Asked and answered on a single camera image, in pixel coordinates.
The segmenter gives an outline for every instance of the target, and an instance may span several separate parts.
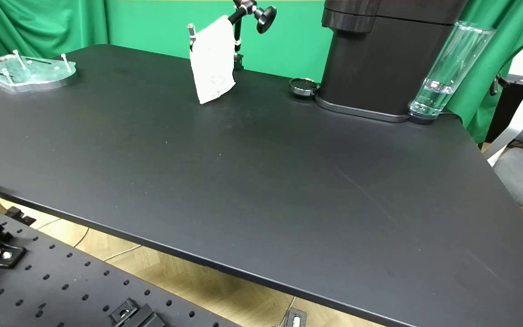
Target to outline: black table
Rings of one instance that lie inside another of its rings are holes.
[[[70,59],[72,88],[0,90],[0,195],[383,324],[523,326],[523,217],[455,119],[339,117],[254,73],[199,108],[185,61]]]

